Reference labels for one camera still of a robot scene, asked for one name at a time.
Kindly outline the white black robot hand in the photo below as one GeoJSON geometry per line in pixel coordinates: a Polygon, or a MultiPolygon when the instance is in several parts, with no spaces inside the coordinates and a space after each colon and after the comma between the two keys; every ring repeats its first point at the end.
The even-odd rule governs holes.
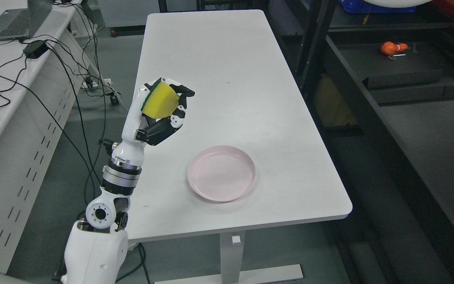
{"type": "Polygon", "coordinates": [[[187,99],[194,95],[193,90],[169,78],[144,83],[133,96],[122,141],[160,144],[182,127],[187,99]]]}

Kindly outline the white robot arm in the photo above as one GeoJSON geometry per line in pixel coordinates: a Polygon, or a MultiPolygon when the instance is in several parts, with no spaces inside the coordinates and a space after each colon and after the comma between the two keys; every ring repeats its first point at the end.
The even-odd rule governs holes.
{"type": "Polygon", "coordinates": [[[63,284],[114,284],[128,250],[128,209],[146,143],[122,141],[103,167],[101,194],[76,221],[65,247],[63,284]]]}

